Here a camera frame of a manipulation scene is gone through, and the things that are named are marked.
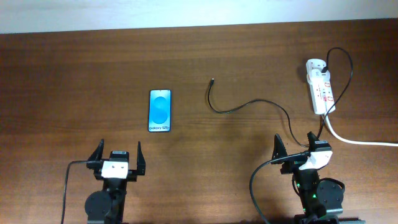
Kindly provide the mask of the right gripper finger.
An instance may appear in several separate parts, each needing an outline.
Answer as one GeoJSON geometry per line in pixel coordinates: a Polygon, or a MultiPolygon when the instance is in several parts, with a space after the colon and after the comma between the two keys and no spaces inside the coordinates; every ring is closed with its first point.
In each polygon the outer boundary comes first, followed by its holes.
{"type": "Polygon", "coordinates": [[[274,149],[272,153],[271,164],[282,164],[287,160],[286,157],[287,157],[287,151],[284,146],[284,143],[282,142],[280,136],[278,134],[275,134],[274,149]]]}
{"type": "Polygon", "coordinates": [[[308,146],[309,147],[313,147],[316,144],[316,142],[318,141],[317,136],[311,131],[309,133],[307,133],[307,137],[308,137],[308,146]]]}

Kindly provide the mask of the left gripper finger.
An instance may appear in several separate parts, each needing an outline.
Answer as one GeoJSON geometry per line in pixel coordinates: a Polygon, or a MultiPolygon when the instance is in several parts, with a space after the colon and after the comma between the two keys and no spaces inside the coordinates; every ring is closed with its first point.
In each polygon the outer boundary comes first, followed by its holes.
{"type": "Polygon", "coordinates": [[[101,139],[97,148],[94,150],[94,152],[91,154],[91,156],[87,159],[87,161],[96,162],[96,161],[102,160],[103,149],[104,149],[104,139],[101,139]]]}
{"type": "Polygon", "coordinates": [[[137,143],[137,175],[145,175],[146,161],[141,149],[141,142],[137,143]]]}

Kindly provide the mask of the blue Galaxy smartphone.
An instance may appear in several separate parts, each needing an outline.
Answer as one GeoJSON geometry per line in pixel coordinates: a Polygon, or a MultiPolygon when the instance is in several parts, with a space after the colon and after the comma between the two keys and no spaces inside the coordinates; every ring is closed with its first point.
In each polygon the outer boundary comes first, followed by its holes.
{"type": "Polygon", "coordinates": [[[149,99],[150,133],[169,132],[171,130],[171,90],[151,90],[149,99]]]}

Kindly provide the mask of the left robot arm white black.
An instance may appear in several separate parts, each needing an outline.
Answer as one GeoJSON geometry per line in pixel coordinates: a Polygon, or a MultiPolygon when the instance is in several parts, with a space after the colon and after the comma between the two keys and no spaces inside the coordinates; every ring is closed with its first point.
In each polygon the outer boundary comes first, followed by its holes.
{"type": "Polygon", "coordinates": [[[103,159],[104,141],[101,140],[86,167],[93,171],[96,180],[103,182],[101,190],[93,192],[85,202],[88,223],[120,224],[123,222],[127,184],[135,182],[146,174],[141,143],[137,144],[137,165],[129,168],[127,151],[111,151],[109,158],[103,159]]]}

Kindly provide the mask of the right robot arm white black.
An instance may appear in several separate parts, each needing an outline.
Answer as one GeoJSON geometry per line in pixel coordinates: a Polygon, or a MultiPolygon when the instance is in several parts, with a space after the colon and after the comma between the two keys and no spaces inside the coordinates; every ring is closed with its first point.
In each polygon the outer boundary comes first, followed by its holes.
{"type": "Polygon", "coordinates": [[[328,141],[319,140],[312,132],[307,134],[308,150],[288,155],[278,134],[274,136],[272,163],[280,164],[281,174],[292,174],[292,182],[300,197],[303,214],[294,216],[295,223],[338,223],[343,213],[345,185],[332,178],[320,178],[333,154],[328,141]]]}

